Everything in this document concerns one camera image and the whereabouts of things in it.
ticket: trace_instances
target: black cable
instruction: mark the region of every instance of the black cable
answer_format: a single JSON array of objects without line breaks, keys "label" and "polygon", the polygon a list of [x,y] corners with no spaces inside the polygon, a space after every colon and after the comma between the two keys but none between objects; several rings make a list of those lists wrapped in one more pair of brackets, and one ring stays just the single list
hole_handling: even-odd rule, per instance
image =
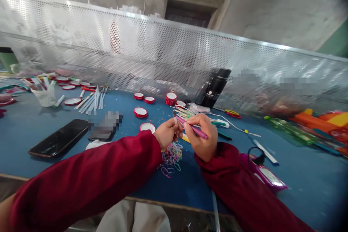
[{"label": "black cable", "polygon": [[249,170],[251,171],[251,167],[250,167],[250,151],[252,149],[258,149],[261,151],[261,156],[257,157],[256,159],[252,159],[252,161],[256,164],[256,165],[261,165],[263,164],[265,158],[266,158],[266,155],[264,153],[264,151],[262,149],[260,149],[259,147],[251,147],[249,150],[248,150],[248,167],[249,167]]}]

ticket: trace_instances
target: workbench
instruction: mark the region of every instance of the workbench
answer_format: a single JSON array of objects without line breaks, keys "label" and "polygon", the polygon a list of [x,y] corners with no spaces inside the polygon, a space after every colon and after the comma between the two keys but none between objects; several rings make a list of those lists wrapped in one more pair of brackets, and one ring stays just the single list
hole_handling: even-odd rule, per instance
[{"label": "workbench", "polygon": [[[10,84],[20,84],[20,81],[7,80],[0,83],[0,87]],[[56,85],[55,92],[57,99],[63,94],[68,99],[78,97],[81,89],[65,91]],[[147,104],[144,101],[135,100],[133,93],[109,90],[105,96],[104,108],[97,110],[97,115],[104,115],[107,111],[122,113],[122,124],[113,137],[113,141],[125,136],[136,136],[142,123],[150,122],[157,128],[173,116],[173,109],[164,103],[164,99],[155,98],[154,104]],[[16,100],[16,103],[3,107],[8,111],[5,117],[0,119],[0,175],[27,180],[55,162],[86,149],[90,142],[87,139],[87,133],[57,158],[43,159],[29,155],[30,148],[73,119],[88,120],[91,116],[85,113],[80,114],[74,110],[75,106],[66,106],[63,103],[56,109],[41,107],[32,93],[23,93],[16,97]],[[136,118],[133,113],[135,107],[145,108],[148,111],[148,117]],[[251,116],[243,115],[242,119],[235,119],[217,110],[213,110],[213,113],[224,115],[240,129],[247,129],[251,133],[261,135],[261,137],[250,136],[232,126],[229,129],[219,127],[221,132],[233,138],[230,143],[241,153],[246,153],[253,147],[252,139],[256,139],[276,158],[280,166],[273,166],[268,160],[265,161],[265,165],[288,185],[289,189],[280,192],[278,198],[295,215],[312,228],[321,231],[339,217],[339,206],[345,197],[344,186],[348,173],[346,159],[308,147],[296,147]],[[191,145],[183,140],[180,140],[180,144],[183,146],[181,172],[175,171],[169,179],[158,169],[145,186],[129,195],[128,198],[189,210],[213,212],[211,190],[200,174]],[[219,211],[227,213],[221,204]]]}]

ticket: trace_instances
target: red sleeve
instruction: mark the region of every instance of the red sleeve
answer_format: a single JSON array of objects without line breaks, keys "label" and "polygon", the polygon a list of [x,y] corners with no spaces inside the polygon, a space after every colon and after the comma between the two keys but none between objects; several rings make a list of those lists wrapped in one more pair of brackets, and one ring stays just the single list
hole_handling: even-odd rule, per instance
[{"label": "red sleeve", "polygon": [[196,162],[213,191],[233,212],[244,232],[313,231],[296,217],[256,176],[239,162],[239,151],[217,144],[217,156]]},{"label": "red sleeve", "polygon": [[161,161],[149,130],[62,160],[17,191],[10,224],[20,232],[64,231],[139,189]]}]

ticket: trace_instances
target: perforated metal panel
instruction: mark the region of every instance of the perforated metal panel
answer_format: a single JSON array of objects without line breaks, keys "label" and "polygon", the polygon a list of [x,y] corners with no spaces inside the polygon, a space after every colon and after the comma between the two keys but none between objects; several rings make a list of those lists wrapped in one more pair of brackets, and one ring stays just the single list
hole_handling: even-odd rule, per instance
[{"label": "perforated metal panel", "polygon": [[348,109],[347,60],[66,0],[0,0],[0,36],[19,61],[127,91],[197,103],[232,69],[216,106]]}]

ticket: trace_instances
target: black smartphone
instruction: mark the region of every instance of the black smartphone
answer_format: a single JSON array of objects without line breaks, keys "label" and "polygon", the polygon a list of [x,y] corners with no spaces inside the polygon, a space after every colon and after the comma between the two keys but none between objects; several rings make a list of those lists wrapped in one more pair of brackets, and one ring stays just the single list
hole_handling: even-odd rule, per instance
[{"label": "black smartphone", "polygon": [[110,141],[115,132],[102,131],[100,129],[94,129],[88,134],[89,140]]},{"label": "black smartphone", "polygon": [[120,126],[122,118],[123,116],[119,112],[108,112],[101,123],[91,125],[88,139],[110,141]]},{"label": "black smartphone", "polygon": [[72,120],[31,148],[28,153],[46,158],[58,156],[70,145],[74,145],[86,133],[87,129],[88,121]]}]

